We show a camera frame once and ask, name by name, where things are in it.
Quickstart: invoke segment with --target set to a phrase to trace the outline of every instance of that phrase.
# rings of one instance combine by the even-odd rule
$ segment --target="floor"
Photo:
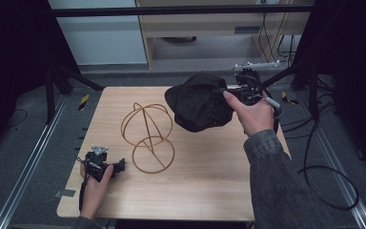
[[[279,67],[259,71],[262,81],[287,68],[287,62],[284,61],[289,58],[280,54],[287,54],[284,51],[288,50],[289,42],[291,39],[286,37],[280,53],[276,54],[276,58],[283,60]],[[197,37],[193,42],[160,38],[156,42],[150,70],[85,73],[85,76],[105,86],[157,86],[180,84],[193,73],[207,71],[234,83],[235,64],[260,62],[256,45],[249,36]],[[291,129],[294,126],[292,122],[309,117],[308,109],[302,105],[307,104],[307,91],[293,92],[289,87],[291,79],[292,76],[289,75],[271,87],[274,97],[284,107],[281,117],[284,130]],[[40,156],[34,156],[34,152],[40,136],[47,128],[44,125],[47,117],[44,88],[19,97],[17,110],[7,130],[0,136],[0,214],[6,214],[9,219],[7,224],[11,228],[69,228],[72,224],[72,219],[61,219],[56,215],[59,198],[54,194],[65,187],[78,147],[89,127],[101,93],[78,82],[71,83],[74,87],[72,95],[63,96],[58,92],[55,94],[57,104],[63,102],[65,105],[57,124],[48,133],[50,141],[40,143]],[[299,104],[281,100],[283,92],[287,93],[288,99],[296,100]],[[78,111],[80,99],[85,94],[90,95],[90,100],[84,111]],[[330,102],[331,98],[324,96],[320,105]],[[358,216],[366,219],[366,161],[358,159],[356,146],[341,117],[336,114],[336,106],[331,105],[322,111],[319,128],[312,139],[308,161],[311,164],[340,166],[340,170],[345,171],[355,183],[361,199],[358,208],[352,212],[331,210],[337,228],[366,228],[366,224],[363,225],[366,220],[357,219]],[[298,168],[302,167],[307,145],[305,135],[311,129],[312,125],[308,123],[285,134],[293,161]],[[14,206],[13,211],[2,212],[11,197],[13,187],[18,184],[18,178],[25,175],[23,172],[29,165],[30,158],[35,160],[35,164],[30,169],[24,189],[15,190],[19,197],[9,202]],[[348,198],[344,197],[350,189],[347,182],[328,172],[314,171],[311,176],[314,187],[325,199],[338,205],[350,204]],[[99,222],[103,225],[106,223],[104,220]]]

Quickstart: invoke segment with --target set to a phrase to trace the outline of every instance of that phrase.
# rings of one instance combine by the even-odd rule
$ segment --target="metal rail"
[[[307,105],[308,99],[306,98],[306,95],[301,92],[297,93],[297,96],[299,98],[300,104],[307,113],[307,116],[311,117]],[[323,155],[325,155],[328,165],[338,170],[340,173],[346,175],[343,166],[337,159],[336,153],[333,150],[330,141],[328,140],[328,138],[326,137],[325,133],[323,132],[322,128],[320,128],[320,126],[317,126],[316,128],[316,136],[320,143],[320,146],[322,147]],[[341,176],[335,176],[335,179],[337,181],[337,185],[340,188],[341,193],[346,199],[346,202],[350,205],[353,204],[356,199],[356,194],[355,190],[353,189],[353,186],[350,183],[346,182]],[[352,209],[352,214],[355,217],[359,228],[366,229],[366,207],[362,199],[360,199],[358,205]]]
[[[59,97],[58,105],[56,108],[57,110],[56,115],[53,117],[52,122],[50,124],[47,124],[46,127],[44,128],[42,134],[40,135],[40,138],[38,139],[36,145],[34,146],[33,151],[31,152],[29,160],[26,163],[22,171],[22,174],[17,179],[16,184],[11,190],[11,193],[7,198],[4,206],[2,207],[0,211],[0,229],[8,227],[11,217],[13,216],[14,211],[16,210],[17,205],[20,202],[20,199],[25,193],[29,181],[31,180],[32,175],[34,174],[34,170],[37,167],[38,162],[40,161],[41,155],[43,155],[46,149],[46,146],[55,129],[55,126],[58,123],[59,117],[64,111],[64,105],[67,101],[67,98],[68,97],[66,95],[61,95]]]
[[[53,17],[127,16],[165,14],[212,14],[212,13],[261,13],[261,12],[308,12],[314,4],[294,5],[224,5],[224,6],[178,6],[102,9],[31,10],[29,13]]]

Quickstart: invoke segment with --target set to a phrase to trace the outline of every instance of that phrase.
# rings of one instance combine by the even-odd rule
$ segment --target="human hand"
[[[224,97],[227,103],[236,111],[248,137],[261,131],[273,129],[275,123],[273,119],[274,110],[265,97],[253,106],[246,106],[236,96],[227,91],[224,92]]]
[[[95,178],[89,177],[85,193],[83,195],[83,205],[80,216],[95,220],[96,213],[99,210],[102,202],[107,194],[109,181],[112,176],[113,166],[109,165],[103,175],[103,178],[98,182]],[[85,176],[85,165],[81,163],[81,176]]]

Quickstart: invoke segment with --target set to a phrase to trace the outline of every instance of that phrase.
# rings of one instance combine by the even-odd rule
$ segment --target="black cloth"
[[[208,73],[197,73],[183,85],[169,88],[165,99],[174,112],[174,122],[190,132],[224,126],[232,120],[234,110],[223,92],[227,83]]]

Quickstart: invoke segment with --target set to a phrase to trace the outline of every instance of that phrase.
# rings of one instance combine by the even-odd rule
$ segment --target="wooden tabletop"
[[[134,147],[121,135],[123,119],[133,111],[133,104],[142,106],[167,105],[164,92],[168,87],[109,87],[97,105],[79,156],[92,150],[92,145],[107,146],[108,163],[126,159],[126,170],[116,175],[98,213],[107,219],[182,219],[182,220],[237,220],[254,219],[250,191],[250,165],[243,150],[247,137],[236,114],[224,127],[190,133],[170,121],[158,109],[147,109],[150,134],[157,136],[173,129],[153,150],[146,147],[135,151],[136,164],[143,170],[162,169],[173,158],[169,168],[158,174],[146,174],[132,163]],[[138,143],[148,137],[142,113],[132,118],[126,128],[126,139]],[[278,137],[288,152],[281,130]],[[153,137],[152,144],[159,142]],[[75,160],[66,189],[75,190],[74,197],[61,197],[57,214],[63,218],[79,216],[78,199],[83,178],[80,163]]]

